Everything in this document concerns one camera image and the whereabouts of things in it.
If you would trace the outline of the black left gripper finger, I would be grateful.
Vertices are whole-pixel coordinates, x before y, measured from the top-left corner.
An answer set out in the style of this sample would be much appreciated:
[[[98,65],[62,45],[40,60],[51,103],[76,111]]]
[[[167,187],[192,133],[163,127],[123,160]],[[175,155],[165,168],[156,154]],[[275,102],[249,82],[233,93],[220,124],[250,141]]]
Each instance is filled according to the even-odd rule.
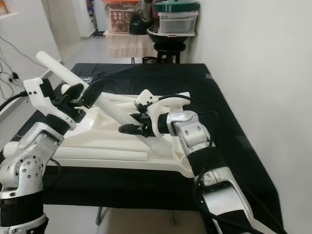
[[[83,104],[81,96],[84,91],[84,85],[65,85],[64,87],[66,87],[66,89],[62,92],[61,104],[71,107],[80,107]]]
[[[103,92],[105,81],[102,79],[93,80],[85,89],[82,95],[82,107],[91,108],[92,105],[100,98]]]

